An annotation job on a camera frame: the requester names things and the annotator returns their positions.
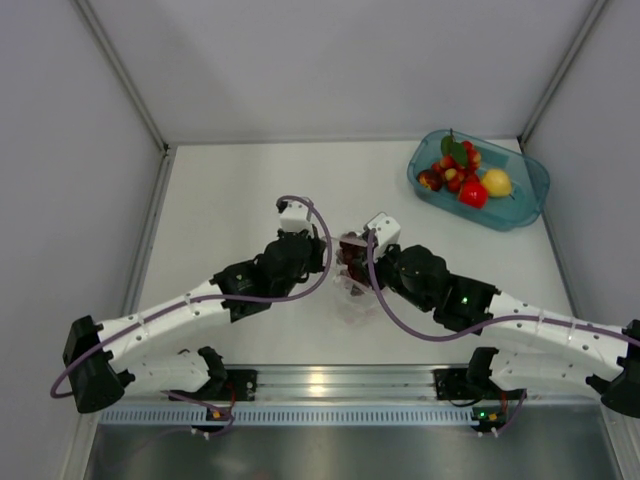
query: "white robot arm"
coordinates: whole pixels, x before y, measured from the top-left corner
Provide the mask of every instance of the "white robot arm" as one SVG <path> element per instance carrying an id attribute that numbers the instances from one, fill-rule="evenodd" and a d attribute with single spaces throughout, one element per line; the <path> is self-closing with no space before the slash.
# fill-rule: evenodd
<path id="1" fill-rule="evenodd" d="M 423 246 L 402 250 L 400 226 L 379 214 L 365 226 L 351 252 L 352 271 L 374 290 L 388 287 L 418 309 L 458 332 L 475 333 L 486 347 L 469 362 L 467 381 L 476 390 L 533 388 L 599 398 L 609 408 L 640 417 L 640 321 L 626 329 L 596 325 L 529 305 L 495 286 L 450 273 L 444 259 Z M 407 333 L 443 341 L 404 325 L 382 295 L 383 308 Z"/>
<path id="2" fill-rule="evenodd" d="M 281 200 L 277 207 L 278 239 L 254 259 L 230 265 L 184 295 L 145 311 L 100 322 L 83 317 L 72 324 L 63 361 L 80 413 L 101 410 L 125 393 L 220 391 L 226 371 L 215 350 L 175 353 L 176 345 L 193 336 L 211 336 L 212 327 L 260 313 L 272 303 L 295 300 L 300 294 L 289 294 L 297 284 L 323 272 L 319 285 L 328 273 L 323 266 L 327 244 L 311 223 L 312 203 Z M 57 393 L 58 385 L 52 388 L 54 398 L 66 396 Z"/>

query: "purple cable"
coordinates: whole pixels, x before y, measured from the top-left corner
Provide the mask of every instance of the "purple cable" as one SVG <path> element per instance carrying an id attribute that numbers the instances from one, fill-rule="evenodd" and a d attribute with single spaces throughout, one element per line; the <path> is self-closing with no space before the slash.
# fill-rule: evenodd
<path id="1" fill-rule="evenodd" d="M 252 303 L 286 303 L 286 302 L 293 302 L 295 300 L 304 298 L 307 295 L 310 295 L 313 292 L 315 292 L 320 287 L 320 285 L 322 285 L 322 283 L 326 280 L 327 276 L 329 275 L 329 267 L 331 265 L 331 261 L 333 258 L 333 246 L 331 245 L 331 234 L 329 233 L 329 227 L 327 226 L 327 223 L 322 218 L 322 215 L 320 215 L 320 212 L 318 212 L 318 210 L 313 206 L 313 202 L 311 202 L 310 200 L 307 200 L 306 198 L 298 197 L 295 195 L 284 195 L 278 199 L 278 202 L 285 201 L 285 200 L 300 202 L 303 205 L 305 205 L 318 220 L 318 223 L 322 228 L 324 236 L 327 239 L 327 262 L 324 267 L 324 271 L 322 272 L 322 275 L 320 275 L 320 278 L 318 278 L 316 283 L 314 283 L 311 287 L 309 287 L 304 292 L 297 293 L 289 297 L 269 298 L 269 297 L 252 297 L 247 295 L 200 295 L 198 297 L 193 297 L 191 301 L 199 302 L 199 301 L 207 301 L 207 300 L 235 300 L 235 301 L 252 302 Z M 178 302 L 173 305 L 170 305 L 152 315 L 149 315 L 147 318 L 144 319 L 144 323 L 145 324 L 151 323 L 157 320 L 158 318 L 161 318 L 164 315 L 167 315 L 173 312 L 174 310 L 182 308 L 186 305 L 187 305 L 186 302 Z M 66 398 L 73 395 L 73 392 L 58 393 L 58 388 L 60 387 L 60 384 L 64 381 L 64 379 L 67 378 L 69 374 L 78 367 L 78 365 L 84 362 L 91 355 L 101 350 L 102 348 L 106 347 L 107 345 L 115 342 L 116 340 L 124 337 L 125 335 L 130 334 L 131 332 L 133 332 L 138 328 L 140 328 L 140 325 L 136 323 L 120 330 L 118 333 L 113 334 L 111 337 L 107 338 L 106 340 L 103 340 L 97 345 L 94 345 L 89 350 L 87 350 L 82 355 L 80 355 L 78 358 L 76 358 L 73 362 L 71 362 L 69 366 L 65 368 L 64 371 L 53 382 L 53 385 L 51 386 L 51 389 L 49 391 L 49 395 L 51 395 L 51 398 Z"/>
<path id="2" fill-rule="evenodd" d="M 527 398 L 527 391 L 523 390 L 522 395 L 520 395 L 520 400 L 518 401 L 518 405 L 516 405 L 516 408 L 513 410 L 513 413 L 509 417 L 509 420 L 507 420 L 507 423 L 505 423 L 502 427 L 500 427 L 497 430 L 497 433 L 499 435 L 502 435 L 505 432 L 505 430 L 510 428 L 515 423 L 516 418 L 518 418 L 518 415 L 520 415 L 520 412 L 522 412 L 522 406 L 524 405 L 524 401 L 526 398 Z"/>
<path id="3" fill-rule="evenodd" d="M 209 435 L 208 438 L 220 437 L 222 435 L 226 435 L 231 430 L 231 426 L 233 425 L 233 422 L 234 422 L 234 417 L 231 416 L 231 421 L 227 425 L 222 427 L 222 429 L 218 430 L 217 432 L 210 432 L 208 434 Z M 102 468 L 104 468 L 105 470 L 107 470 L 109 472 L 113 472 L 114 470 L 119 470 L 128 461 L 130 461 L 133 457 L 138 455 L 140 452 L 142 452 L 145 448 L 147 448 L 149 445 L 151 445 L 156 440 L 160 440 L 161 438 L 166 437 L 167 435 L 173 435 L 174 433 L 180 433 L 180 432 L 192 433 L 192 427 L 175 427 L 175 428 L 168 428 L 166 430 L 162 430 L 161 432 L 159 432 L 156 435 L 152 436 L 151 438 L 145 440 L 144 442 L 142 442 L 142 444 L 140 444 L 136 448 L 134 448 L 133 451 L 130 452 L 125 458 L 123 458 L 122 460 L 119 460 L 119 461 L 117 461 L 115 463 L 111 463 L 111 464 L 108 463 L 106 461 L 106 459 L 104 458 L 104 443 L 105 442 L 101 441 L 100 445 L 98 447 L 98 459 L 100 460 L 100 465 L 102 466 Z"/>
<path id="4" fill-rule="evenodd" d="M 175 398 L 176 400 L 180 400 L 181 402 L 191 403 L 193 405 L 200 405 L 201 407 L 204 407 L 207 410 L 209 410 L 211 413 L 217 412 L 218 414 L 222 415 L 223 419 L 225 420 L 227 418 L 233 417 L 233 415 L 229 415 L 228 410 L 216 407 L 215 405 L 212 405 L 207 402 L 202 402 L 194 398 L 185 397 L 184 395 L 180 395 L 179 393 L 175 393 L 175 392 L 170 392 L 169 390 L 162 390 L 160 393 L 164 393 L 167 397 Z"/>
<path id="5" fill-rule="evenodd" d="M 393 323 L 395 323 L 398 327 L 404 330 L 409 335 L 419 338 L 420 340 L 425 340 L 427 342 L 450 342 L 452 340 L 457 340 L 462 338 L 470 333 L 477 332 L 478 330 L 482 330 L 483 328 L 490 327 L 491 325 L 495 325 L 497 323 L 509 322 L 512 320 L 520 320 L 524 322 L 540 322 L 548 323 L 550 325 L 556 325 L 559 327 L 572 328 L 574 327 L 576 330 L 583 330 L 585 332 L 597 333 L 600 335 L 605 335 L 611 338 L 615 338 L 617 340 L 621 340 L 626 343 L 630 343 L 636 347 L 640 347 L 640 341 L 635 338 L 631 338 L 623 333 L 612 332 L 611 330 L 606 330 L 604 328 L 594 327 L 591 325 L 582 325 L 582 324 L 572 324 L 571 322 L 567 322 L 565 320 L 558 320 L 556 318 L 543 318 L 542 320 L 536 315 L 504 315 L 502 317 L 491 318 L 489 320 L 485 320 L 484 322 L 477 323 L 472 327 L 461 330 L 457 333 L 453 333 L 451 335 L 427 335 L 425 333 L 420 333 L 417 330 L 414 330 L 407 324 L 405 324 L 398 316 L 393 313 L 389 304 L 384 299 L 382 295 L 382 291 L 380 290 L 380 284 L 378 283 L 378 279 L 376 278 L 375 265 L 373 261 L 373 248 L 374 248 L 374 239 L 375 239 L 375 231 L 371 230 L 367 237 L 367 268 L 369 271 L 369 277 L 371 278 L 371 286 L 373 287 L 373 291 L 378 297 L 378 301 L 380 302 L 380 306 L 385 311 L 385 313 L 391 318 Z"/>

